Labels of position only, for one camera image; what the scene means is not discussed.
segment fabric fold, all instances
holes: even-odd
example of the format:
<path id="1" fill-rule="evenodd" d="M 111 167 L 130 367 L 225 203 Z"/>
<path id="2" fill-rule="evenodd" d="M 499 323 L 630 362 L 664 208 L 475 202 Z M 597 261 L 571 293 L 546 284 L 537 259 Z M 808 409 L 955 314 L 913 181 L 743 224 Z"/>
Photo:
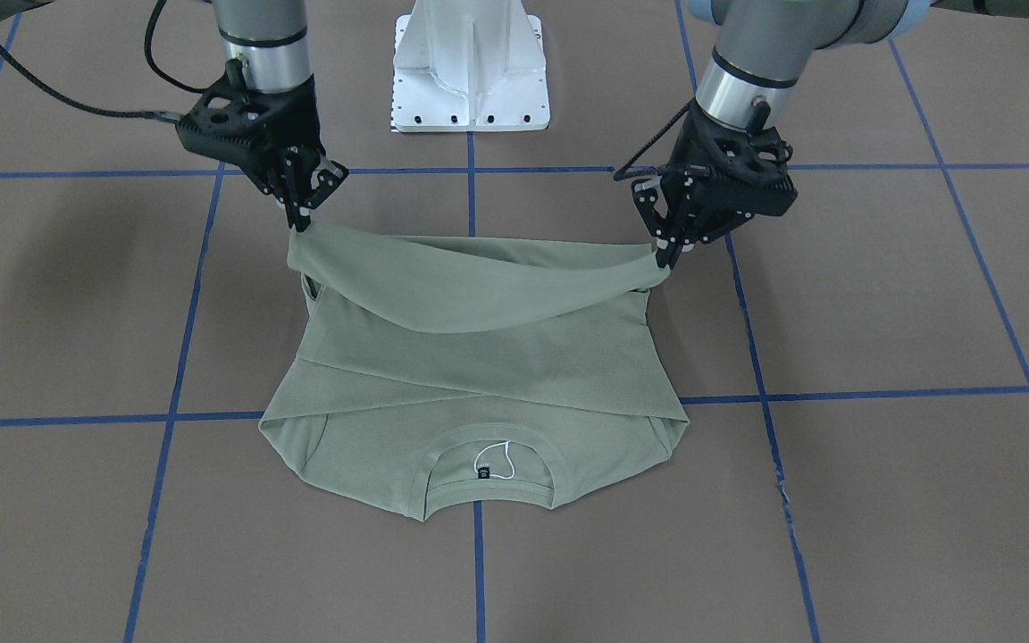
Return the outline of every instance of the fabric fold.
<path id="1" fill-rule="evenodd" d="M 688 424 L 646 326 L 669 274 L 648 246 L 318 220 L 288 264 L 317 288 L 260 431 L 308 484 L 420 521 L 554 508 L 669 459 Z"/>

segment folded t-shirt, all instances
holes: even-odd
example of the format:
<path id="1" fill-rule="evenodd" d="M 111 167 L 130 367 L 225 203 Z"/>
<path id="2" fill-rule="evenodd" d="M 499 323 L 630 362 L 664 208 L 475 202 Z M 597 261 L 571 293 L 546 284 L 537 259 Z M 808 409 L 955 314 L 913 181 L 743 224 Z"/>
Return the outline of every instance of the folded t-shirt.
<path id="1" fill-rule="evenodd" d="M 669 459 L 647 245 L 291 234 L 309 324 L 260 431 L 308 484 L 424 521 L 555 508 Z"/>

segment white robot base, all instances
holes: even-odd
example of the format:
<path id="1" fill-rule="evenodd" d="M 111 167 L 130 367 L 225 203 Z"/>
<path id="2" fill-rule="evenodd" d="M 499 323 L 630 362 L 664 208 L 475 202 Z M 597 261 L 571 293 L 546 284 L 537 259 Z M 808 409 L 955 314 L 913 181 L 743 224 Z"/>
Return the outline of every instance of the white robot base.
<path id="1" fill-rule="evenodd" d="M 542 22 L 522 0 L 417 0 L 396 21 L 396 132 L 526 132 L 551 123 Z"/>

